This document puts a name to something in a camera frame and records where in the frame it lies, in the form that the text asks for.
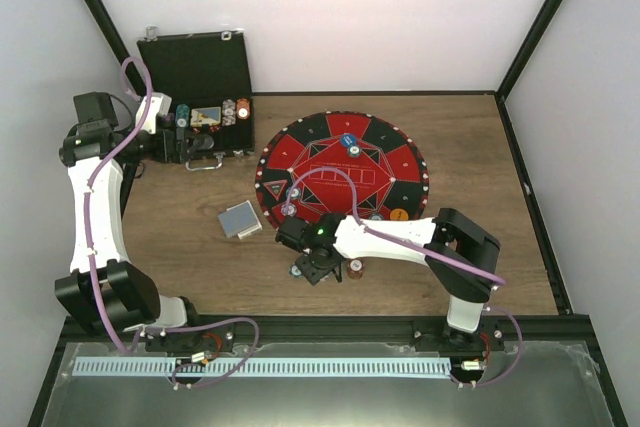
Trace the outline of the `green poker chip stack table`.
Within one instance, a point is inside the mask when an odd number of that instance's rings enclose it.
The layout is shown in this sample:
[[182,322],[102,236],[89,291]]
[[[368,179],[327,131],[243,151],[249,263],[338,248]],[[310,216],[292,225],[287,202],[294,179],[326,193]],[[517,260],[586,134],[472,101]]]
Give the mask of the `green poker chip stack table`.
[[289,268],[289,274],[294,278],[299,278],[301,276],[301,272],[296,265],[292,265]]

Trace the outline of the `brown poker chip stack table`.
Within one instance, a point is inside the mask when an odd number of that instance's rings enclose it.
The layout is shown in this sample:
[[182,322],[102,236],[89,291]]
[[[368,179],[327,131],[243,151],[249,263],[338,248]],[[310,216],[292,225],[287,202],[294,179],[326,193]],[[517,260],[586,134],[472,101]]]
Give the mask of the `brown poker chip stack table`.
[[363,276],[364,263],[360,259],[351,259],[347,264],[347,275],[349,278],[358,280]]

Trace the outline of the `blue white chip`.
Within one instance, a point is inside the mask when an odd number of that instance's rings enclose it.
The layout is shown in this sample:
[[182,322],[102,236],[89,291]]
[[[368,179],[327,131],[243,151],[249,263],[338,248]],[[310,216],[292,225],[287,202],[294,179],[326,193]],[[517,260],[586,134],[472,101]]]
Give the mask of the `blue white chip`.
[[285,203],[281,207],[281,213],[284,216],[294,216],[297,212],[296,205],[293,203]]

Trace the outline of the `triangular all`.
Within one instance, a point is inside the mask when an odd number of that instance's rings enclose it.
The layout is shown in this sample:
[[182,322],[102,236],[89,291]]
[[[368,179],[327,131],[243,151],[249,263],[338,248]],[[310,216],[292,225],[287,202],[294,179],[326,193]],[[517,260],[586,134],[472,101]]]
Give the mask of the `triangular all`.
[[272,198],[275,201],[278,201],[282,196],[282,194],[286,191],[287,184],[288,184],[287,180],[276,180],[276,181],[265,182],[263,186],[266,189],[266,191],[272,196]]

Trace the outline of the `orange round button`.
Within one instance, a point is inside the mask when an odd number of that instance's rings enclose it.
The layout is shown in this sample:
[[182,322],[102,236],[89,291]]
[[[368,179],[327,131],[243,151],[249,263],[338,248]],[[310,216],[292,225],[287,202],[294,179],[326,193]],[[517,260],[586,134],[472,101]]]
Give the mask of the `orange round button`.
[[410,215],[403,208],[395,208],[389,213],[389,219],[393,221],[408,221]]

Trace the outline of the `blue small blind button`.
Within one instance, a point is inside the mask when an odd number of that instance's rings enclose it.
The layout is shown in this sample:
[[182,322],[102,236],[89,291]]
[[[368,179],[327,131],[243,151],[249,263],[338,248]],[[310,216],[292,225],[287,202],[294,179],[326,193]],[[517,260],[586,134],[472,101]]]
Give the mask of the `blue small blind button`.
[[340,137],[340,143],[345,148],[350,148],[357,144],[357,138],[350,133],[345,133]]

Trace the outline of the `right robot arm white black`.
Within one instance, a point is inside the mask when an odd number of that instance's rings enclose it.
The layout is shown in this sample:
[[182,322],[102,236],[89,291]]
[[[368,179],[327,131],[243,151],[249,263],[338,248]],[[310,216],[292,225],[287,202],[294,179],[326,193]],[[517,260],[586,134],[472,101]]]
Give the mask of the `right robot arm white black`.
[[362,220],[325,214],[316,223],[285,219],[277,241],[299,252],[300,275],[315,285],[342,269],[364,270],[366,259],[404,261],[428,267],[449,294],[444,325],[447,343],[458,350],[480,337],[480,319],[491,293],[505,281],[496,275],[501,245],[461,212],[442,208],[433,218]]

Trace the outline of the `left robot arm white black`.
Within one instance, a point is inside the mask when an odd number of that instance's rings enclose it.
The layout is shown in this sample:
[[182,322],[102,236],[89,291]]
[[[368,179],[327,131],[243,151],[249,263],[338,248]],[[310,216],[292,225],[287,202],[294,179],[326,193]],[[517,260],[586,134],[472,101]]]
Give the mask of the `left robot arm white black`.
[[184,296],[159,293],[154,281],[136,268],[126,251],[122,209],[137,165],[164,148],[174,134],[162,126],[171,99],[155,93],[132,113],[137,135],[123,150],[127,131],[118,127],[114,97],[106,92],[77,95],[78,117],[59,150],[67,169],[75,211],[75,246],[66,277],[55,281],[55,296],[77,324],[91,335],[111,323],[117,332],[169,329],[181,350],[196,349],[204,326]]

